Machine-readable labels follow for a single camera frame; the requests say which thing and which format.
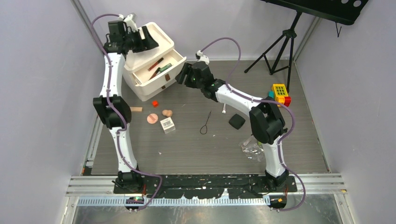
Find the green lip balm tube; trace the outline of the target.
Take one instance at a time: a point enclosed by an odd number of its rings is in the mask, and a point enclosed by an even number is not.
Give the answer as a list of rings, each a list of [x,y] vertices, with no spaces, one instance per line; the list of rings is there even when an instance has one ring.
[[[167,64],[167,65],[161,67],[161,68],[159,69],[159,72],[162,73],[162,72],[164,72],[165,70],[167,70],[167,69],[169,69],[169,68],[171,68],[171,67],[172,67],[172,64],[169,63],[169,64]]]

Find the white drawer organizer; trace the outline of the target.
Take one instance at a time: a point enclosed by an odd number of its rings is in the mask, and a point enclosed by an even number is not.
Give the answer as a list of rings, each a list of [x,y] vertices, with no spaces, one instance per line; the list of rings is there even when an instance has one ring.
[[[126,84],[141,101],[174,84],[186,62],[186,57],[176,51],[173,40],[156,23],[145,26],[159,46],[140,53],[129,52],[123,71]]]

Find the black compact case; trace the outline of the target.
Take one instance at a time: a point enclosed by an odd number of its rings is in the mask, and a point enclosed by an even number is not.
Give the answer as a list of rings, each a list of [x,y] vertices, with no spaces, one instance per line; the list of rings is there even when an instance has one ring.
[[[228,121],[228,123],[236,130],[241,129],[245,122],[246,120],[239,114],[234,114]]]

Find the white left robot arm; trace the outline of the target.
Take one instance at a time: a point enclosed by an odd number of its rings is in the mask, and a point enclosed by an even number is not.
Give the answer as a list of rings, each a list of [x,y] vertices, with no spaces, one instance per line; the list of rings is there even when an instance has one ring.
[[[134,157],[129,124],[132,112],[121,95],[122,73],[129,51],[140,53],[159,47],[146,26],[132,29],[123,20],[110,21],[106,42],[99,43],[104,53],[105,75],[99,97],[93,99],[93,106],[108,128],[118,156],[118,173],[113,181],[115,187],[138,193],[142,190],[143,173],[139,171]]]

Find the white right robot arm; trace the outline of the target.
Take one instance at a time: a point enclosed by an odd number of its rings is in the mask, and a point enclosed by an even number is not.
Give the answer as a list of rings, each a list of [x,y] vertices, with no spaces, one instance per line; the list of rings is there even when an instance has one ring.
[[[276,192],[285,186],[285,180],[289,176],[281,143],[285,120],[274,99],[245,94],[226,81],[214,78],[205,62],[185,63],[176,76],[176,81],[189,88],[200,89],[206,98],[229,105],[247,115],[252,136],[264,152],[268,189]]]

